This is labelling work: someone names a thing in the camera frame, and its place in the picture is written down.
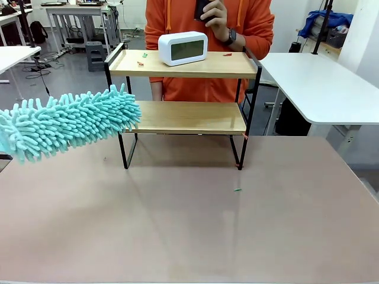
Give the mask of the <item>person's left hand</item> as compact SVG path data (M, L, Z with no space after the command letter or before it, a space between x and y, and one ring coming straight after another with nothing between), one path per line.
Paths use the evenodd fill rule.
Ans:
M227 9L220 0L209 1L203 8L200 19L205 21L205 26L210 27L215 38L224 44L229 44L229 28L227 27Z

